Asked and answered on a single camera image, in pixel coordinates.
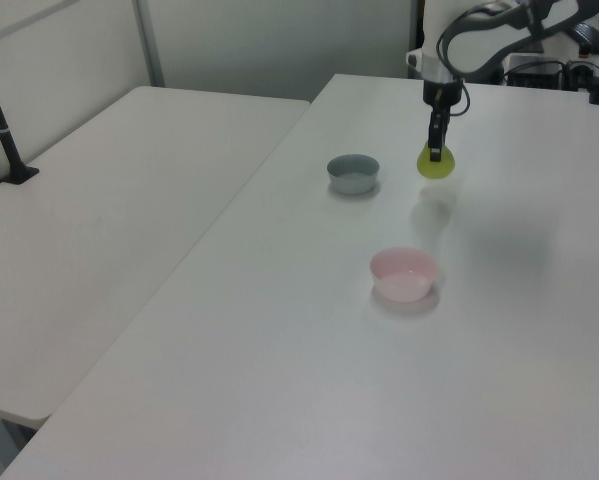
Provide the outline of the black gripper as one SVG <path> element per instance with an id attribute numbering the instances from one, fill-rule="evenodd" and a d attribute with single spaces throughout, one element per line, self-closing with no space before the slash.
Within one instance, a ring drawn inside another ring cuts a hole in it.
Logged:
<path id="1" fill-rule="evenodd" d="M 462 115 L 462 112 L 453 113 L 452 108 L 461 101 L 463 91 L 462 81 L 450 83 L 423 81 L 423 101 L 431 108 L 427 141 L 431 162 L 441 161 L 449 116 Z"/>

